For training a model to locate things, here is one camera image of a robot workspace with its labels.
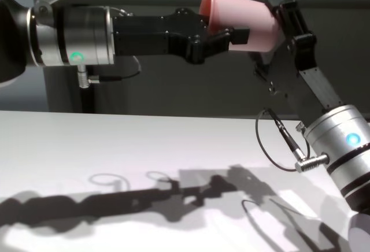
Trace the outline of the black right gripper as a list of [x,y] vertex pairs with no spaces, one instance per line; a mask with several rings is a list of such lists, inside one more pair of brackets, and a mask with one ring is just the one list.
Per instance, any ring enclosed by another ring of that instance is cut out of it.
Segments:
[[316,64],[316,35],[296,0],[267,0],[284,41],[274,51],[250,52],[254,74],[270,92],[281,93],[300,120],[317,120],[342,100]]

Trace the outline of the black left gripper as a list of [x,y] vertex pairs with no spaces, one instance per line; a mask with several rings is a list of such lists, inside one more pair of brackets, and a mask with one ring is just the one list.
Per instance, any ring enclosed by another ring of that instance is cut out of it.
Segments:
[[116,56],[176,55],[190,64],[229,50],[229,45],[246,45],[250,29],[225,28],[216,34],[209,30],[210,17],[188,8],[166,16],[113,18]]

